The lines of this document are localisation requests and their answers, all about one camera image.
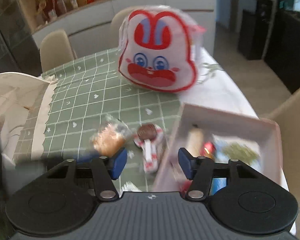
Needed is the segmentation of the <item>clear bag brown bread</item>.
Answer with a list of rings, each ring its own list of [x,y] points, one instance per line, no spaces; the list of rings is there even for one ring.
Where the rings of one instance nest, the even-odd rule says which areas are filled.
[[[90,144],[99,155],[112,157],[132,137],[132,130],[121,120],[110,114],[103,121],[91,139]]]

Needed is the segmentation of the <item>pink cardboard box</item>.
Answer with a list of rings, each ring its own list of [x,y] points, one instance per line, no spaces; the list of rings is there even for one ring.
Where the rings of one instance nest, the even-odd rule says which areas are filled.
[[[288,189],[282,169],[281,133],[276,122],[191,104],[182,105],[178,114],[153,191],[180,191],[184,186],[187,179],[178,164],[178,150],[194,142],[188,137],[196,127],[203,134],[203,142],[215,146],[215,161],[227,163],[231,158],[240,159]]]

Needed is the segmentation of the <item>beige chair far left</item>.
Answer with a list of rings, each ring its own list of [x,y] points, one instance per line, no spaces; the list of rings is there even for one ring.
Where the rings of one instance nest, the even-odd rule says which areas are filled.
[[[65,30],[49,33],[40,44],[40,62],[43,72],[77,59]]]

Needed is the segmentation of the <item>beige chair behind rabbit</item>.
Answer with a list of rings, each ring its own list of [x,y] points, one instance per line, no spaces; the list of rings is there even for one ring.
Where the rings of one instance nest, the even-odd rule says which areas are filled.
[[[124,19],[134,10],[133,7],[128,7],[119,11],[111,21],[110,33],[109,33],[109,45],[110,48],[117,47],[119,45],[119,33],[121,25]]]

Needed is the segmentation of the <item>green grid tablecloth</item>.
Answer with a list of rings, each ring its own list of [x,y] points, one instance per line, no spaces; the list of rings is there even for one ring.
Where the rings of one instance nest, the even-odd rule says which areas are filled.
[[[43,98],[35,100],[21,130],[14,159],[59,157],[78,159],[90,147],[91,137],[106,116],[122,120],[130,129],[154,123],[168,137],[178,120],[179,97],[138,88],[117,70],[116,49],[105,50],[65,63],[42,74],[56,77],[57,86],[48,104],[42,149],[33,152],[34,128]]]

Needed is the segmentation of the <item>blue seaweed snack packet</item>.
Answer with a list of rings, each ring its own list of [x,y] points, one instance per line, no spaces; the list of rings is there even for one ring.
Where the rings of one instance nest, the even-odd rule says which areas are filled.
[[[213,144],[216,148],[215,162],[227,164],[230,159],[238,159],[257,171],[262,170],[260,147],[257,142],[214,135]]]

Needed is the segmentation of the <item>rabbit face snack bag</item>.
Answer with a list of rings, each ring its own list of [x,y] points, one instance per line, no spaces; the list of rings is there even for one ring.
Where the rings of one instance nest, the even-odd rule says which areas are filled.
[[[159,92],[188,90],[198,80],[205,28],[165,5],[133,9],[119,32],[120,74]]]

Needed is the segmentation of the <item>red white chocolate candy packet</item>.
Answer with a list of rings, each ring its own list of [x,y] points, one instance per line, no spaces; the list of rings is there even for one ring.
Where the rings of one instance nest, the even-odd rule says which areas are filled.
[[[146,123],[138,128],[136,135],[134,135],[134,144],[142,149],[143,170],[145,173],[157,172],[163,142],[164,132],[160,126]]]

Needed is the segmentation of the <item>wooden display shelf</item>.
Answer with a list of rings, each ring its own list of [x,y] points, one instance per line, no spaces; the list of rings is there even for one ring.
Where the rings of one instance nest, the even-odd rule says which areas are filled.
[[[17,0],[37,47],[49,33],[63,29],[78,56],[114,47],[110,24],[130,7],[168,5],[193,17],[206,29],[205,49],[213,54],[216,0]]]

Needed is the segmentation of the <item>red spicy strip snack packet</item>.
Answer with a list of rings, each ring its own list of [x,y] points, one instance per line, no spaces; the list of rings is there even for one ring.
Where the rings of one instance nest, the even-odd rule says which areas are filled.
[[[200,150],[200,155],[206,158],[214,159],[215,158],[216,148],[214,144],[210,141],[205,142]]]

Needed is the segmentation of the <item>black cabinet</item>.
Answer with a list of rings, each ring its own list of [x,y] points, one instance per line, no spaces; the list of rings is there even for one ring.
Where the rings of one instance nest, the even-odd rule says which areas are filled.
[[[243,10],[238,51],[247,60],[264,60],[287,89],[300,88],[300,11],[295,0],[255,0]]]

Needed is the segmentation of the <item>white scalloped paper bag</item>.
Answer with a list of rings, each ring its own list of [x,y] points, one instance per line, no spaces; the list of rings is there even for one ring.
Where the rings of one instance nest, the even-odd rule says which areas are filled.
[[[3,161],[15,165],[38,160],[59,79],[55,74],[0,73],[0,146]]]

